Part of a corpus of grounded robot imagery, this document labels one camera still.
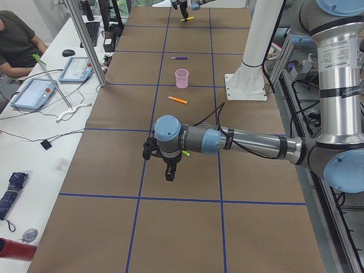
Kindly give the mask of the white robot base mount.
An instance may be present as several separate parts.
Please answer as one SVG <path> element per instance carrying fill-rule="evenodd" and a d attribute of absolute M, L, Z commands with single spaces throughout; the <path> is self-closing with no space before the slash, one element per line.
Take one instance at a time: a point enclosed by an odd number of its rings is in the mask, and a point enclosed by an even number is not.
<path fill-rule="evenodd" d="M 284 6 L 284 0 L 256 1 L 241 66 L 235 73 L 225 75 L 228 100 L 267 100 L 263 63 Z"/>

